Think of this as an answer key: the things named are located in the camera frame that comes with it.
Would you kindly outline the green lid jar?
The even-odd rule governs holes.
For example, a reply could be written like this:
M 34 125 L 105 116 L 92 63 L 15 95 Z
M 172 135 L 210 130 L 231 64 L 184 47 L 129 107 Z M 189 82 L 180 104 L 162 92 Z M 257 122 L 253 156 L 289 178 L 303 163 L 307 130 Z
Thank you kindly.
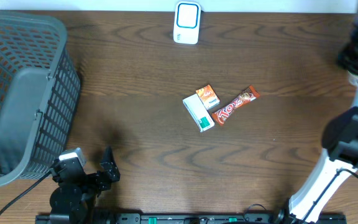
M 358 87 L 358 75 L 355 75 L 355 74 L 352 74 L 349 72 L 348 80 L 351 85 Z

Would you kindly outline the white green medicine box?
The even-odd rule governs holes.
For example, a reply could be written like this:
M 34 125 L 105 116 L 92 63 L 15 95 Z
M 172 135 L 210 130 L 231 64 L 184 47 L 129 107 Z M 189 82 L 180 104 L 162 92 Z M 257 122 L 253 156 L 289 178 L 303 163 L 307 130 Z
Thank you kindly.
M 191 114 L 191 117 L 194 119 L 201 133 L 211 129 L 214 126 L 213 119 L 209 115 L 197 94 L 183 99 L 183 104 L 185 105 L 189 114 Z

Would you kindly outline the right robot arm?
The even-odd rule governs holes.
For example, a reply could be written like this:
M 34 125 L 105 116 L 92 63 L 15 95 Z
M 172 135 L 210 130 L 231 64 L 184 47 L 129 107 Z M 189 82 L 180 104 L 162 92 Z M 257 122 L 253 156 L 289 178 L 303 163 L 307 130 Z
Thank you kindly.
M 312 173 L 292 195 L 272 223 L 318 223 L 321 212 L 336 190 L 358 170 L 358 10 L 351 39 L 337 64 L 347 70 L 357 91 L 350 109 L 331 120 L 322 138 L 322 153 Z

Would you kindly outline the orange chocolate bar wrapper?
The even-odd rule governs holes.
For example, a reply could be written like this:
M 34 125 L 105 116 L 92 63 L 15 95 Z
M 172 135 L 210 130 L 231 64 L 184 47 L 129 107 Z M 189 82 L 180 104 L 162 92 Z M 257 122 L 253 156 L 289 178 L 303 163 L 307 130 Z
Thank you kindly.
M 222 107 L 212 114 L 212 118 L 219 125 L 223 125 L 233 112 L 260 96 L 259 92 L 252 86 L 248 86 L 237 97 L 235 97 L 228 105 Z

